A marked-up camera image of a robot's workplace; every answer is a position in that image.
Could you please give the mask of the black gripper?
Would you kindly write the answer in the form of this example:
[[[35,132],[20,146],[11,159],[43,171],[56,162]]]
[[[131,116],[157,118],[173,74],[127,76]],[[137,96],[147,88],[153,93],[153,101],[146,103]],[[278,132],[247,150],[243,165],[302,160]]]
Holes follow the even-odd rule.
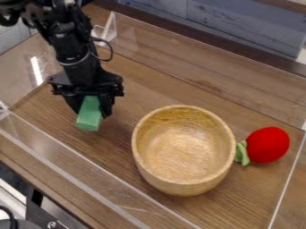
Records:
[[[52,93],[63,95],[66,103],[76,114],[84,96],[99,96],[102,115],[104,118],[111,116],[115,97],[124,96],[123,78],[104,70],[95,57],[60,59],[59,64],[63,70],[47,79],[52,86]]]

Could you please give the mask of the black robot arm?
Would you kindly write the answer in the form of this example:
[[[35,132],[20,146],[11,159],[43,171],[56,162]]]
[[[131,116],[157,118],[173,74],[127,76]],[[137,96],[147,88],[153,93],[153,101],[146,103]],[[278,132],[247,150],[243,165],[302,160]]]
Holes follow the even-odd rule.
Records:
[[[75,112],[86,97],[96,97],[98,111],[111,116],[116,98],[124,95],[123,78],[102,67],[111,59],[98,56],[100,39],[91,35],[91,18],[75,0],[0,0],[0,25],[12,27],[19,22],[54,48],[63,70],[47,79],[52,93],[63,96]]]

